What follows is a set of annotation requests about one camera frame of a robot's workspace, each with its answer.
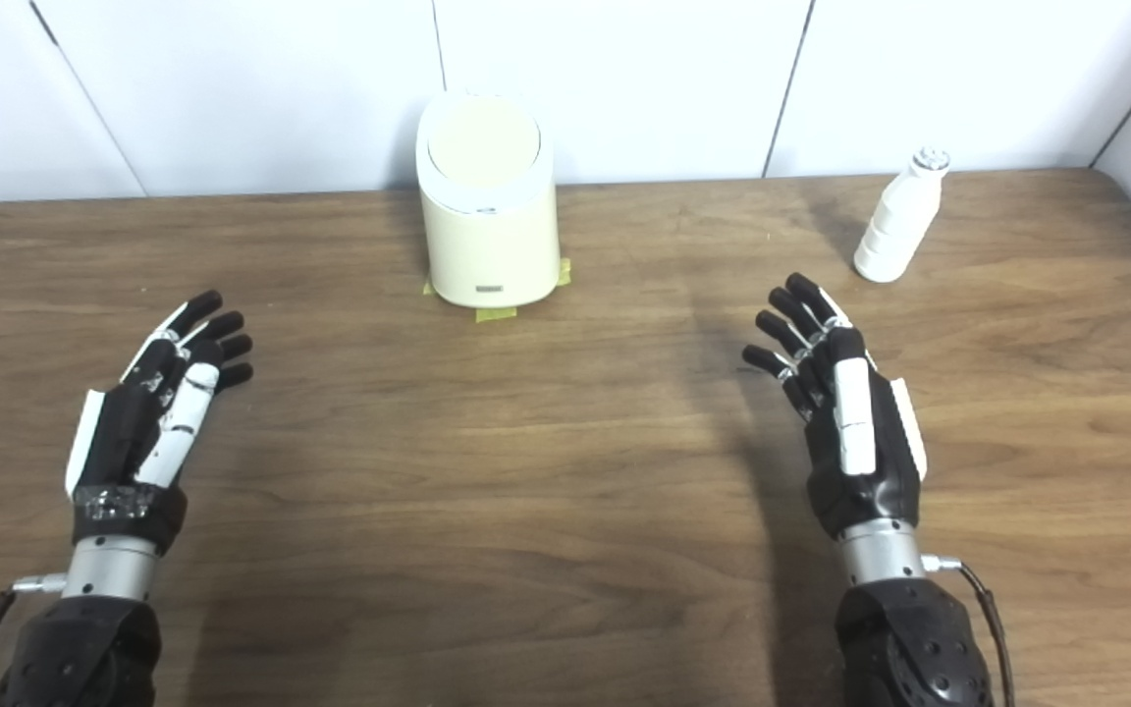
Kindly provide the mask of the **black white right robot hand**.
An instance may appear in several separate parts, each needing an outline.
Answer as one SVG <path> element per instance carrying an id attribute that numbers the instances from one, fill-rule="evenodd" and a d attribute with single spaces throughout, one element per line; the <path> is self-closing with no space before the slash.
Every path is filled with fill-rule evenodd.
<path id="1" fill-rule="evenodd" d="M 881 374 L 865 336 L 815 282 L 794 271 L 768 295 L 756 325 L 782 352 L 746 345 L 742 361 L 780 382 L 804 422 L 808 500 L 834 538 L 870 520 L 920 523 L 926 460 L 917 420 Z"/>

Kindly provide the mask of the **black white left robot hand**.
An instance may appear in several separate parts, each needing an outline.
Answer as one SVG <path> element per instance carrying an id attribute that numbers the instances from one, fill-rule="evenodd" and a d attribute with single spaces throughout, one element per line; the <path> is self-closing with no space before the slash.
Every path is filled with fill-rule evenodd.
<path id="1" fill-rule="evenodd" d="M 66 466 L 75 542 L 123 536 L 158 555 L 174 546 L 202 422 L 221 393 L 254 376 L 242 361 L 254 346 L 243 326 L 219 291 L 202 292 L 145 336 L 116 385 L 86 394 Z"/>

